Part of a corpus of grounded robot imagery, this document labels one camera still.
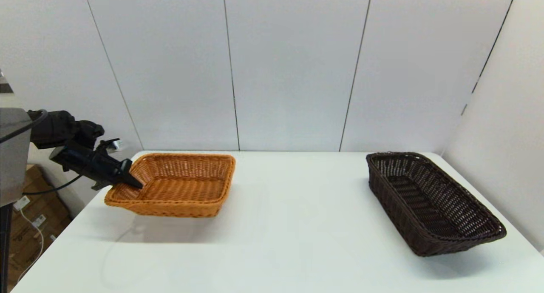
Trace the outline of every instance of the white wall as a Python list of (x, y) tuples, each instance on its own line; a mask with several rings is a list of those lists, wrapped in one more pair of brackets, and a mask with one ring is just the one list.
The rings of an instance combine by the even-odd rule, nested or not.
[(223, 0), (89, 0), (145, 149), (238, 150)]
[(445, 159), (544, 249), (544, 0), (514, 0)]
[(342, 151), (443, 152), (511, 0), (371, 0)]
[(337, 151), (368, 0), (225, 0), (241, 150)]

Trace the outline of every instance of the white tabletop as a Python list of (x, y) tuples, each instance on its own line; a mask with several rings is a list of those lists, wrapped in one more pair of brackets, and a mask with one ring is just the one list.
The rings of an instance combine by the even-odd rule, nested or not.
[(437, 155), (504, 239), (421, 258), (369, 189), (366, 153), (224, 153), (237, 165), (216, 218), (138, 216), (106, 206), (105, 188), (13, 292), (544, 293), (544, 258)]

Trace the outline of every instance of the rectangular basket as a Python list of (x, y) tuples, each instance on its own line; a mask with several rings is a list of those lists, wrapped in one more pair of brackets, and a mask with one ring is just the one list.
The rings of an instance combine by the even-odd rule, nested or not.
[(369, 185), (418, 256), (461, 252), (505, 237), (504, 225), (423, 155), (367, 155)]
[(104, 202), (140, 215), (214, 217), (227, 199), (234, 169), (230, 155), (143, 155), (130, 173), (144, 187), (119, 183)]

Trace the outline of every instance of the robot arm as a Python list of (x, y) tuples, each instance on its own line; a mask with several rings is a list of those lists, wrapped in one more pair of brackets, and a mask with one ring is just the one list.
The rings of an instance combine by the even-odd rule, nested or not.
[[(11, 163), (11, 165), (2, 166), (2, 169), (0, 169), (2, 172), (4, 172), (4, 169), (15, 167), (13, 163), (16, 159), (18, 163), (24, 160), (24, 164), (26, 164), (28, 142), (33, 142), (38, 149), (56, 148), (49, 156), (49, 159), (62, 165), (64, 171), (72, 170), (96, 181), (93, 186), (94, 190), (117, 183), (126, 183), (136, 188), (142, 188), (142, 184), (129, 173), (132, 165), (130, 159), (118, 161), (108, 155), (108, 146), (119, 139), (101, 141), (95, 149), (97, 138), (104, 134), (104, 128), (101, 125), (91, 121), (76, 121), (67, 111), (49, 113), (46, 111), (28, 111), (25, 115), (22, 113), (22, 109), (2, 108), (0, 110), (0, 134), (2, 134), (0, 140), (0, 149), (2, 151), (0, 155), (4, 159), (3, 164)], [(27, 131), (20, 132), (30, 125), (32, 125), (30, 137)], [(24, 173), (22, 175), (10, 174), (9, 176), (24, 178)], [(17, 187), (19, 190), (13, 196), (13, 186), (15, 185), (18, 185), (18, 183), (11, 184), (10, 196), (4, 196), (7, 195), (8, 186), (0, 183), (2, 206), (12, 202), (11, 198), (17, 200), (20, 197), (22, 192), (20, 187)]]

